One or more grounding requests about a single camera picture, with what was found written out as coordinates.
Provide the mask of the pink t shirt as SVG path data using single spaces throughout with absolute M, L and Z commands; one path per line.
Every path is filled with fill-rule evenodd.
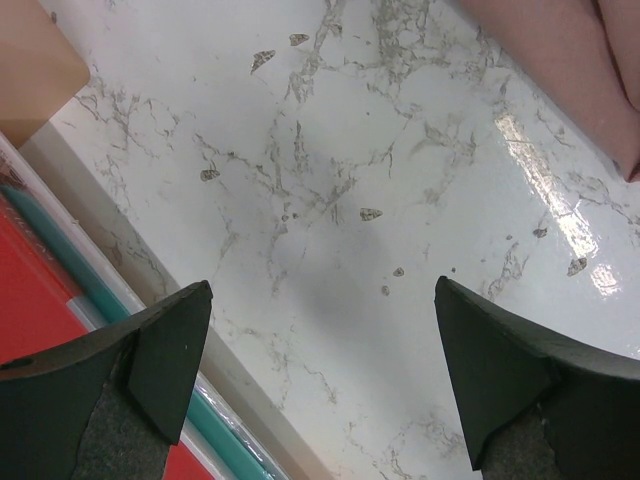
M 463 1 L 461 8 L 618 166 L 639 178 L 639 4 Z

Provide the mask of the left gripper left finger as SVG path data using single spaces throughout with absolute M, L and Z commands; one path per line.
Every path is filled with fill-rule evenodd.
M 161 479 L 180 441 L 213 294 L 193 283 L 1 367 L 4 479 Z

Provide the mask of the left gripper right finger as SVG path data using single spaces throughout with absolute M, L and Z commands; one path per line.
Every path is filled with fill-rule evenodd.
M 511 313 L 442 276 L 440 339 L 486 479 L 636 479 L 639 363 Z

